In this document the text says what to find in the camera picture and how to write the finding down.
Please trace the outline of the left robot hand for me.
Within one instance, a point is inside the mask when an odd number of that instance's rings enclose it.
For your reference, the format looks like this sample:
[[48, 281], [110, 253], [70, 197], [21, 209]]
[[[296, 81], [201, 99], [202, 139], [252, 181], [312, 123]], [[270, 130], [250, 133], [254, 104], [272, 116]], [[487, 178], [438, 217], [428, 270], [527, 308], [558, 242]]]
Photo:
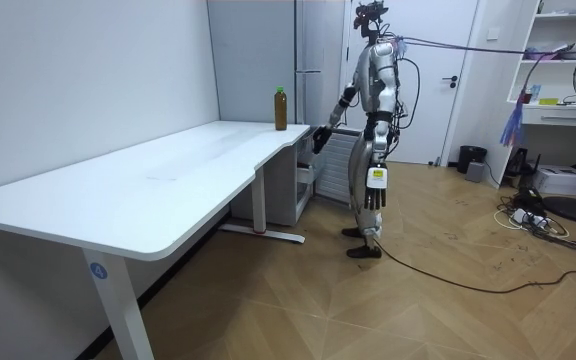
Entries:
[[385, 164], [376, 164], [368, 168], [365, 180], [364, 207], [379, 210], [387, 204], [388, 168]]

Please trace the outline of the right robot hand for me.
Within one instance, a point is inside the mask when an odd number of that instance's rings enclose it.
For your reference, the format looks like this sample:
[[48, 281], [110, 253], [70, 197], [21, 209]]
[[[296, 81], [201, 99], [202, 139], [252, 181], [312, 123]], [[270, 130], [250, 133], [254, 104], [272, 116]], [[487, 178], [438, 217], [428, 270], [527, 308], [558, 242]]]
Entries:
[[312, 134], [312, 140], [313, 140], [312, 152], [314, 154], [319, 154], [322, 151], [322, 149], [330, 139], [332, 131], [333, 128], [328, 125], [320, 126], [314, 131], [314, 133]]

